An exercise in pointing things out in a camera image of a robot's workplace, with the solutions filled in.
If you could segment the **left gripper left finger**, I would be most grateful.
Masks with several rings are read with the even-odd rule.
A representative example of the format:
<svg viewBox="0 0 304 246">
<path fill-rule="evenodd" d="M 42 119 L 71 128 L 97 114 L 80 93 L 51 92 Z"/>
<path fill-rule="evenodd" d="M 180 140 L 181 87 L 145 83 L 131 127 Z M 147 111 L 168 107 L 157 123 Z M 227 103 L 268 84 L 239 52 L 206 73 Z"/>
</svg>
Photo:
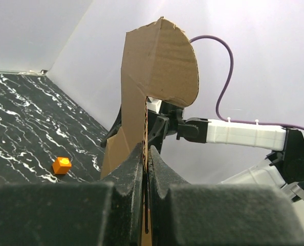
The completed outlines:
<svg viewBox="0 0 304 246">
<path fill-rule="evenodd" d="M 0 187 L 0 245 L 140 245 L 142 144 L 94 183 Z"/>
</svg>

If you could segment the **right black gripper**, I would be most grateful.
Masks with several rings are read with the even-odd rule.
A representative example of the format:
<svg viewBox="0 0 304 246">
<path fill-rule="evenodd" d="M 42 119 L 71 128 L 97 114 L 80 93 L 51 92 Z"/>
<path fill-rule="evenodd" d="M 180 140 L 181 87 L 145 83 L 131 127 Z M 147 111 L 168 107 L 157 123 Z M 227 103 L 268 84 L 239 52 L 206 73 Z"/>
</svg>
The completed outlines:
<svg viewBox="0 0 304 246">
<path fill-rule="evenodd" d="M 148 110 L 147 112 L 147 136 L 148 146 L 154 146 L 159 153 L 162 151 L 163 141 L 166 136 L 178 134 L 178 138 L 185 137 L 189 133 L 190 126 L 183 119 L 184 108 L 162 101 L 159 114 Z M 106 147 L 107 140 L 119 131 L 122 125 L 121 108 L 100 146 Z"/>
</svg>

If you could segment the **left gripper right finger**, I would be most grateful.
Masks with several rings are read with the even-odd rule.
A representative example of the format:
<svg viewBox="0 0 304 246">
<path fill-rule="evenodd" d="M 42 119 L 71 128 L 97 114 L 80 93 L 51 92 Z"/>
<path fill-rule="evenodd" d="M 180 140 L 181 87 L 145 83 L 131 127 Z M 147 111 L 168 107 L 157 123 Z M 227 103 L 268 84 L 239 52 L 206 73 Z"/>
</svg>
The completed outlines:
<svg viewBox="0 0 304 246">
<path fill-rule="evenodd" d="M 153 245 L 304 245 L 301 223 L 278 188 L 193 185 L 155 147 L 148 176 Z"/>
</svg>

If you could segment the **cardboard box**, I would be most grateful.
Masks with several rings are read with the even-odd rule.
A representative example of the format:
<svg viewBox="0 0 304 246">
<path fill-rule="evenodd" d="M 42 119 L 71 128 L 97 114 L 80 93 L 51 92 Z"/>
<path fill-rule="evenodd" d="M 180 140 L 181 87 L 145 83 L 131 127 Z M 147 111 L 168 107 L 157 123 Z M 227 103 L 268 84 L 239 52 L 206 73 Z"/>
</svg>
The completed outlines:
<svg viewBox="0 0 304 246">
<path fill-rule="evenodd" d="M 193 48 L 161 17 L 126 34 L 121 65 L 121 126 L 106 142 L 101 179 L 113 186 L 103 245 L 177 245 L 173 194 L 186 181 L 161 158 L 148 131 L 147 99 L 180 108 L 199 92 Z"/>
</svg>

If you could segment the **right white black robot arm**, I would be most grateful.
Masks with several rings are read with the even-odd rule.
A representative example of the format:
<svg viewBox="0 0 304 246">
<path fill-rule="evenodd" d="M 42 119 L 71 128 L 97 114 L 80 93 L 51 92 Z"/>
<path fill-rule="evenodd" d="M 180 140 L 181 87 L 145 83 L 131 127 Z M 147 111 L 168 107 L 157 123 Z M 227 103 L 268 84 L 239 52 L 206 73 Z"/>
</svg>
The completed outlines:
<svg viewBox="0 0 304 246">
<path fill-rule="evenodd" d="M 296 127 L 243 124 L 216 119 L 183 119 L 184 109 L 149 97 L 148 145 L 162 148 L 168 135 L 200 144 L 230 144 L 271 150 L 265 160 L 224 183 L 267 184 L 290 196 L 304 194 L 304 137 Z"/>
</svg>

